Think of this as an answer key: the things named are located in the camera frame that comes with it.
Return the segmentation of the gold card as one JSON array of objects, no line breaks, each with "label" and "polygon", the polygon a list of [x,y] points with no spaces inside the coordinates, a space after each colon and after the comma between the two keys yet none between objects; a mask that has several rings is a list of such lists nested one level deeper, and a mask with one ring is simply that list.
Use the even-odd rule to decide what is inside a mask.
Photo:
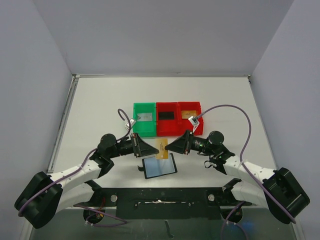
[{"label": "gold card", "polygon": [[182,110],[181,111],[181,119],[188,120],[190,117],[196,117],[197,111],[196,110]]},{"label": "gold card", "polygon": [[157,160],[164,160],[169,158],[169,153],[165,149],[165,147],[168,145],[168,139],[167,138],[157,138],[155,140],[156,148],[158,149],[159,153],[156,154]]}]

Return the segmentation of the green plastic bin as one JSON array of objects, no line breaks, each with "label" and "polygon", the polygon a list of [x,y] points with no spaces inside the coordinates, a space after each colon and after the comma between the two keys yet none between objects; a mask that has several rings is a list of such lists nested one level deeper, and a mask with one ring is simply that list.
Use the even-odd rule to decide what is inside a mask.
[{"label": "green plastic bin", "polygon": [[141,138],[151,138],[157,135],[156,129],[156,103],[135,102],[133,104],[133,132]]}]

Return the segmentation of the black leather card holder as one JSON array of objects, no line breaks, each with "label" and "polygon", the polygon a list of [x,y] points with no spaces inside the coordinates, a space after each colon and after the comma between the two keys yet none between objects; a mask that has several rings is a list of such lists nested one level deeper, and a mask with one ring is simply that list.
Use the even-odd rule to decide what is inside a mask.
[{"label": "black leather card holder", "polygon": [[142,166],[137,166],[144,173],[145,179],[153,179],[178,172],[174,155],[170,153],[167,159],[156,159],[155,156],[143,158]]}]

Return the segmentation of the red plastic bin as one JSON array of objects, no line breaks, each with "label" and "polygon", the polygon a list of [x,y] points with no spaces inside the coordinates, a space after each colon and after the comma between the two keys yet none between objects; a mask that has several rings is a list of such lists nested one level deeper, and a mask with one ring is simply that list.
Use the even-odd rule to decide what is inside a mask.
[{"label": "red plastic bin", "polygon": [[193,131],[193,124],[189,118],[196,117],[202,113],[201,103],[199,101],[179,101],[178,116],[181,117],[178,123],[178,134],[182,135],[186,130]]},{"label": "red plastic bin", "polygon": [[175,137],[179,135],[177,102],[156,103],[156,134],[158,137]]}]

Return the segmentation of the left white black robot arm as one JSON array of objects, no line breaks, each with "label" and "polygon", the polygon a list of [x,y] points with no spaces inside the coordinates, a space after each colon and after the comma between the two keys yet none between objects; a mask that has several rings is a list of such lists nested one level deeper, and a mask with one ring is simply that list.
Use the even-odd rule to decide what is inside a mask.
[{"label": "left white black robot arm", "polygon": [[63,194],[106,175],[114,166],[113,158],[130,154],[141,158],[158,153],[158,149],[142,140],[137,133],[122,140],[117,140],[111,133],[105,134],[97,148],[91,150],[80,165],[56,173],[41,171],[35,174],[14,207],[19,217],[24,217],[39,229],[56,214]]}]

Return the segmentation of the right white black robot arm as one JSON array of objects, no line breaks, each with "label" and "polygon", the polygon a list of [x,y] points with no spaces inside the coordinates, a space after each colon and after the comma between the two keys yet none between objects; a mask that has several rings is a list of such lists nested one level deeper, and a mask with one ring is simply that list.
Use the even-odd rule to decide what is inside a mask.
[{"label": "right white black robot arm", "polygon": [[224,188],[226,196],[264,207],[284,224],[295,223],[297,215],[310,204],[310,198],[295,176],[284,167],[272,169],[244,161],[223,142],[224,135],[219,131],[201,138],[187,130],[165,149],[183,155],[196,151],[208,156],[210,167],[233,177],[233,182]]}]

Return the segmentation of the gold card in bin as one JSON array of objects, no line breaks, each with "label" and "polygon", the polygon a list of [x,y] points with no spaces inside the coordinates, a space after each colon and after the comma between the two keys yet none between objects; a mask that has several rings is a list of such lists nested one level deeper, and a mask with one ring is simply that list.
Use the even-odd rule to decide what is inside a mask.
[{"label": "gold card in bin", "polygon": [[196,117],[197,111],[196,110],[182,110],[181,111],[181,119],[188,120],[190,117]]}]

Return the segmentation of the silver card in bin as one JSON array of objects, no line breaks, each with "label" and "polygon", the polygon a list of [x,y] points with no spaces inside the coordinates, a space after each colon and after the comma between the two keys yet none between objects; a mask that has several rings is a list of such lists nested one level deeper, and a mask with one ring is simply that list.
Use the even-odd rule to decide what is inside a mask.
[{"label": "silver card in bin", "polygon": [[138,113],[136,115],[137,122],[152,122],[153,114],[151,112]]}]

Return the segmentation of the black card in bin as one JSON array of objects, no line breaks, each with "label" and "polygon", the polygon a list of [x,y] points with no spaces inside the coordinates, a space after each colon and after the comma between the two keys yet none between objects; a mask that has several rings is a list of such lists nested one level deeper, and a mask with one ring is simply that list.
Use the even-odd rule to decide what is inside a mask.
[{"label": "black card in bin", "polygon": [[174,120],[175,119],[175,113],[173,111],[158,112],[158,119],[160,121]]}]

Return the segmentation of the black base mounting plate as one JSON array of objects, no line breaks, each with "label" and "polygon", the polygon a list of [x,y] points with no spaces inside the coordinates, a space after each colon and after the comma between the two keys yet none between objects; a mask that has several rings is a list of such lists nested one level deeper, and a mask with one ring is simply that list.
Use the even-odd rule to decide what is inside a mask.
[{"label": "black base mounting plate", "polygon": [[124,220],[219,220],[239,201],[220,187],[101,188],[82,204],[112,208]]}]

